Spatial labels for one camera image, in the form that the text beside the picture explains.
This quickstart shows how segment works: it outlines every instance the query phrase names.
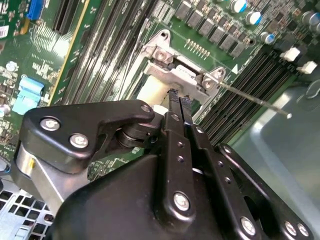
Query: perforated metal panel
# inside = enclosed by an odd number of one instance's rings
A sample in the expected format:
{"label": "perforated metal panel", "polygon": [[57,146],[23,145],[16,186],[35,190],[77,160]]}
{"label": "perforated metal panel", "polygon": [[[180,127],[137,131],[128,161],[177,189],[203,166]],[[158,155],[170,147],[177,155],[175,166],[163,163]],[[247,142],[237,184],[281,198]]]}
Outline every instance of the perforated metal panel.
{"label": "perforated metal panel", "polygon": [[2,180],[0,191],[0,239],[43,240],[54,217],[42,202],[14,183]]}

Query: pcie slot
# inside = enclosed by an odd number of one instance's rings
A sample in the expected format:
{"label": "pcie slot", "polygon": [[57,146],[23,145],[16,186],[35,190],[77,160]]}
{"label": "pcie slot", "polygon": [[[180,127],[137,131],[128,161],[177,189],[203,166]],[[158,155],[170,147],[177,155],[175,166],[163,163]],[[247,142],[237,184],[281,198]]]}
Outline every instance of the pcie slot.
{"label": "pcie slot", "polygon": [[60,34],[65,35],[68,33],[72,20],[76,14],[80,0],[61,0],[58,11],[55,14],[53,22],[53,30]]}

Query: black plastic bracket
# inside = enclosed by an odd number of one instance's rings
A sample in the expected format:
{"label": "black plastic bracket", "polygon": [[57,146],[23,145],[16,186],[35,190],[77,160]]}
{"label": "black plastic bracket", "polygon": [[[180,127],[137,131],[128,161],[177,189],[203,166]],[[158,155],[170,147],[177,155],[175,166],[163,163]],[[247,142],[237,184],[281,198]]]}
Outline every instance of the black plastic bracket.
{"label": "black plastic bracket", "polygon": [[[24,115],[19,140],[30,154],[62,172],[75,174],[91,161],[112,154],[106,150],[118,129],[127,124],[149,123],[154,117],[151,107],[140,100],[36,108]],[[46,118],[57,120],[60,128],[43,129],[40,122]],[[74,134],[85,135],[88,146],[71,145]]]}

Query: white plastic part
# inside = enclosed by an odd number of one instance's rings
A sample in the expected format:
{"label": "white plastic part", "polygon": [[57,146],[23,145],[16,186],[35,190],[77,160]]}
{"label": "white plastic part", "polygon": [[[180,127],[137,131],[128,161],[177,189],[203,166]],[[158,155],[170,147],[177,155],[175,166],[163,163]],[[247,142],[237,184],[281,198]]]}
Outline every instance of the white plastic part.
{"label": "white plastic part", "polygon": [[280,57],[287,60],[288,62],[293,62],[294,60],[296,60],[299,54],[300,50],[296,47],[292,47],[288,51],[282,53]]}
{"label": "white plastic part", "polygon": [[312,74],[312,72],[316,69],[318,64],[314,61],[308,61],[303,67],[298,67],[297,70],[304,74]]}
{"label": "white plastic part", "polygon": [[161,105],[171,88],[177,88],[177,86],[165,84],[154,76],[149,76],[137,99],[146,102],[150,106]]}

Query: metal pin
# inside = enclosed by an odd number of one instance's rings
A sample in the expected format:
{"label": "metal pin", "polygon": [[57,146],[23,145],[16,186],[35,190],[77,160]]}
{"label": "metal pin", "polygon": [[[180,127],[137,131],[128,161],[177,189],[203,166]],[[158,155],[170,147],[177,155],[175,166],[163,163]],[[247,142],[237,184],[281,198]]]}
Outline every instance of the metal pin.
{"label": "metal pin", "polygon": [[212,81],[214,81],[216,84],[220,85],[221,87],[229,90],[230,92],[233,92],[235,94],[238,94],[239,96],[245,98],[245,99],[248,99],[256,104],[259,104],[261,106],[264,106],[264,107],[267,107],[268,109],[271,109],[273,111],[275,111],[276,113],[278,114],[281,114],[281,115],[284,115],[287,119],[291,119],[292,118],[292,114],[291,113],[288,113],[276,106],[273,106],[271,105],[269,102],[267,101],[263,101],[263,100],[260,100],[259,98],[256,98],[254,96],[251,96],[243,91],[240,91],[232,86],[229,86],[228,84],[225,84],[224,82],[222,81],[218,81],[216,78],[212,77],[211,75],[209,75],[208,73],[205,74],[205,77],[211,79]]}

